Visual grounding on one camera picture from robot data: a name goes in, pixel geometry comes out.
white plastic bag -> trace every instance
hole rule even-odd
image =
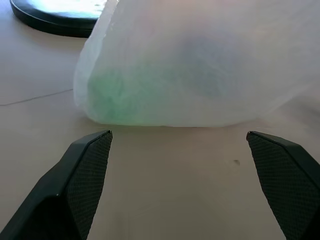
[[[320,76],[320,1],[108,0],[74,75],[99,123],[225,126]]]

